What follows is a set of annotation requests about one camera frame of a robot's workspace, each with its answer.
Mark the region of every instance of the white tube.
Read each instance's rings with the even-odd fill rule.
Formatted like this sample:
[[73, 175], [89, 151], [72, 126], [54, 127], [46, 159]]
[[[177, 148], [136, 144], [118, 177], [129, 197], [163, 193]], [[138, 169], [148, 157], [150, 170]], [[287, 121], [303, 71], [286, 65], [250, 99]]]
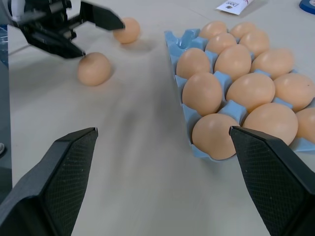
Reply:
[[228, 0], [218, 6], [217, 9], [239, 15], [252, 1], [254, 0]]

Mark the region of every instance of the blue object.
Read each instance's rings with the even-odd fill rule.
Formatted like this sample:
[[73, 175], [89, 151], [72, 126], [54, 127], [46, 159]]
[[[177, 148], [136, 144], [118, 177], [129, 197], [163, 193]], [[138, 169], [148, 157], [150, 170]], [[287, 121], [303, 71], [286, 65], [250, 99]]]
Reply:
[[8, 32], [6, 25], [0, 25], [0, 61], [8, 67]]
[[[221, 161], [225, 161], [225, 160], [219, 161], [219, 160], [212, 159], [208, 154], [199, 150], [192, 143], [192, 140], [191, 140], [192, 130], [193, 130], [194, 126], [196, 125], [196, 123], [201, 119], [202, 116], [200, 114], [198, 114], [198, 112], [196, 110], [191, 109], [188, 106], [186, 106], [185, 104], [183, 104], [182, 94], [183, 94], [183, 89], [184, 89], [184, 86], [187, 82], [187, 79], [181, 78], [181, 77], [176, 75], [177, 62], [178, 62], [178, 59], [183, 52], [185, 52], [189, 48], [199, 48], [199, 49], [205, 51], [205, 47], [208, 43], [208, 40], [201, 38], [201, 37], [198, 37], [199, 33], [200, 33], [200, 29], [188, 29], [185, 31], [185, 33], [183, 34], [182, 37], [176, 37], [176, 36], [174, 36], [174, 34], [172, 32], [166, 31], [165, 32], [165, 41], [167, 44], [168, 52], [169, 52], [172, 67], [173, 67], [173, 76], [174, 76], [174, 80], [176, 82], [176, 88], [175, 89], [176, 89], [176, 93], [179, 96], [179, 101], [180, 101], [181, 107], [183, 109], [184, 118], [185, 118], [185, 122], [186, 122], [187, 136], [189, 139], [189, 145], [191, 147], [192, 153], [197, 158], [201, 158], [201, 159], [205, 159], [205, 160], [212, 160], [215, 162], [221, 162]], [[211, 62], [210, 72], [213, 73], [214, 72], [214, 65], [215, 65], [215, 62], [218, 58], [218, 55], [216, 53], [209, 52], [209, 51], [205, 51], [205, 54], [207, 55], [207, 57], [209, 58], [209, 60]], [[265, 74], [268, 77], [270, 77], [270, 74], [268, 74], [264, 71], [256, 70], [255, 72], [256, 73], [262, 73], [262, 74]], [[298, 72], [296, 70], [292, 70], [291, 73], [298, 73]], [[219, 82], [221, 84], [221, 88], [222, 88], [222, 103], [221, 103], [221, 107], [220, 107], [220, 110], [218, 111], [218, 113], [228, 115], [228, 116], [232, 117], [233, 119], [235, 119], [240, 125], [242, 125], [246, 116], [248, 115], [246, 108], [244, 106], [241, 106], [240, 104], [232, 101], [232, 100], [227, 101], [225, 98], [227, 90], [229, 89], [230, 85], [232, 84], [232, 79], [230, 78], [229, 75], [226, 75], [226, 74], [221, 73], [219, 71], [216, 71], [214, 73], [214, 76], [216, 76], [216, 78], [219, 80]], [[273, 102], [284, 104], [284, 105], [286, 105], [292, 109], [291, 104], [288, 104], [279, 98], [275, 98], [273, 100]], [[310, 105], [308, 107], [315, 107], [315, 99], [310, 103]], [[305, 139], [300, 139], [300, 138], [295, 139], [290, 147], [294, 151], [302, 151], [302, 152], [308, 152], [308, 153], [312, 152], [315, 154], [315, 144], [313, 144], [313, 143], [311, 143]]]
[[315, 0], [302, 0], [300, 2], [300, 8], [303, 11], [306, 11], [308, 13], [315, 15]]

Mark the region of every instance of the brown egg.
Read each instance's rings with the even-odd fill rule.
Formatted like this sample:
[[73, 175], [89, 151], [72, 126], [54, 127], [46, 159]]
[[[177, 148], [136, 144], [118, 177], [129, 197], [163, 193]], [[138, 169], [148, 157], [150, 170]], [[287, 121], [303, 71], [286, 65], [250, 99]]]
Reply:
[[219, 55], [215, 71], [231, 76], [233, 81], [249, 73], [252, 59], [249, 50], [243, 45], [226, 48]]
[[249, 51], [254, 53], [255, 58], [269, 50], [270, 47], [268, 34], [258, 29], [246, 33], [241, 38], [240, 44], [246, 46]]
[[253, 110], [244, 121], [243, 127], [275, 136], [289, 145], [297, 133], [298, 121], [289, 107], [267, 103]]
[[131, 17], [122, 18], [122, 22], [125, 24], [125, 29], [118, 29], [113, 31], [115, 39], [120, 43], [133, 43], [140, 35], [139, 23]]
[[236, 44], [236, 39], [233, 35], [220, 33], [209, 40], [206, 50], [219, 55], [224, 49]]
[[254, 29], [256, 29], [256, 26], [253, 23], [242, 22], [242, 23], [239, 23], [238, 25], [234, 26], [229, 33], [236, 38], [241, 38], [246, 33], [253, 31]]
[[183, 89], [183, 103], [201, 116], [217, 112], [222, 101], [218, 79], [208, 72], [194, 74]]
[[179, 58], [176, 75], [189, 79], [199, 72], [210, 72], [210, 61], [203, 50], [190, 48]]
[[315, 144], [315, 107], [301, 110], [296, 113], [296, 116], [299, 121], [296, 136]]
[[291, 104], [298, 112], [307, 107], [315, 96], [312, 80], [301, 74], [289, 73], [275, 79], [276, 97]]
[[200, 34], [199, 37], [210, 39], [214, 36], [216, 36], [219, 33], [226, 33], [227, 27], [226, 24], [222, 21], [212, 21], [208, 24], [206, 24]]
[[77, 75], [81, 83], [97, 86], [109, 79], [111, 65], [102, 53], [90, 53], [83, 57], [78, 66]]
[[250, 113], [255, 108], [272, 102], [275, 91], [272, 79], [261, 73], [252, 73], [243, 75], [232, 83], [226, 99], [244, 106]]
[[193, 144], [215, 160], [224, 160], [236, 151], [229, 135], [231, 126], [239, 124], [232, 117], [210, 114], [202, 117], [192, 130]]
[[260, 54], [252, 63], [251, 72], [256, 69], [267, 72], [271, 79], [289, 73], [294, 66], [294, 56], [286, 48], [272, 49]]

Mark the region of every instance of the white table surface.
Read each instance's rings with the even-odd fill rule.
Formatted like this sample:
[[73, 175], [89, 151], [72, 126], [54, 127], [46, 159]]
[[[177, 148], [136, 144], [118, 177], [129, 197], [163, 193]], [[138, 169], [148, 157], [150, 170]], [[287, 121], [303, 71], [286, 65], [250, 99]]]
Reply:
[[[13, 183], [52, 142], [99, 128], [90, 179], [74, 236], [267, 236], [246, 190], [237, 159], [193, 157], [172, 90], [165, 30], [178, 35], [222, 20], [231, 28], [252, 21], [273, 47], [289, 47], [296, 69], [315, 78], [315, 16], [298, 0], [255, 0], [241, 16], [215, 11], [221, 0], [94, 0], [131, 16], [141, 38], [120, 46], [111, 33], [84, 24], [75, 43], [104, 53], [115, 72], [88, 88], [76, 80], [78, 60], [65, 61], [9, 30]], [[73, 1], [74, 10], [79, 2]], [[315, 167], [313, 156], [303, 155]]]

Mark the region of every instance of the plastic egg carton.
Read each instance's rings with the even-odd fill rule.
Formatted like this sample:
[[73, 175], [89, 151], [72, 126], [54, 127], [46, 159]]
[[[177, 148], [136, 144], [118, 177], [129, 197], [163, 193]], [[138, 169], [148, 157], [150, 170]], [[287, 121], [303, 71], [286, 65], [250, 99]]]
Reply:
[[[176, 66], [177, 66], [178, 59], [182, 55], [182, 53], [185, 52], [189, 48], [199, 48], [205, 52], [205, 54], [207, 55], [207, 57], [209, 58], [210, 63], [211, 63], [210, 72], [213, 73], [214, 65], [215, 65], [216, 60], [218, 58], [218, 54], [213, 53], [213, 52], [209, 52], [209, 51], [205, 51], [208, 40], [205, 38], [202, 38], [202, 37], [198, 37], [199, 33], [200, 33], [200, 29], [188, 29], [185, 31], [185, 33], [183, 34], [182, 37], [176, 37], [173, 34], [173, 32], [166, 31], [165, 32], [165, 41], [166, 41], [167, 49], [168, 49], [171, 64], [172, 64], [172, 71], [173, 71], [174, 81], [175, 81], [175, 85], [176, 85], [175, 90], [179, 96], [179, 101], [180, 101], [181, 107], [183, 109], [184, 118], [185, 118], [185, 122], [186, 122], [186, 128], [187, 128], [187, 135], [189, 138], [189, 145], [191, 146], [193, 155], [195, 157], [206, 159], [206, 160], [212, 160], [215, 162], [222, 162], [222, 161], [228, 160], [229, 158], [226, 160], [215, 160], [212, 157], [210, 157], [208, 154], [199, 150], [192, 143], [192, 140], [191, 140], [192, 130], [193, 130], [195, 124], [198, 122], [199, 119], [201, 119], [202, 116], [199, 115], [196, 110], [193, 110], [193, 109], [189, 108], [188, 106], [186, 106], [185, 104], [183, 104], [182, 93], [183, 93], [183, 88], [185, 86], [185, 83], [187, 82], [187, 79], [181, 78], [181, 77], [176, 75]], [[256, 70], [255, 72], [256, 73], [263, 73], [263, 74], [270, 77], [270, 74], [268, 74], [266, 72], [263, 72], [260, 70]], [[242, 125], [245, 118], [248, 115], [246, 108], [242, 105], [239, 105], [238, 103], [236, 103], [232, 100], [227, 101], [225, 99], [225, 95], [227, 93], [227, 90], [229, 89], [230, 85], [232, 84], [232, 80], [231, 80], [230, 76], [226, 75], [224, 73], [221, 73], [219, 71], [216, 71], [214, 73], [214, 75], [219, 80], [219, 82], [221, 84], [222, 92], [223, 92], [221, 109], [218, 111], [218, 113], [228, 115], [228, 116], [234, 118], [240, 125]], [[291, 109], [293, 107], [291, 104], [288, 104], [277, 97], [275, 97], [272, 102], [284, 104]], [[308, 105], [308, 107], [315, 107], [315, 99], [313, 99], [313, 101], [310, 103], [310, 105]], [[315, 154], [315, 144], [305, 140], [304, 138], [295, 138], [294, 141], [292, 142], [292, 144], [290, 145], [290, 147], [292, 148], [292, 150], [297, 151], [297, 152], [302, 151], [302, 152], [308, 152], [308, 153]]]

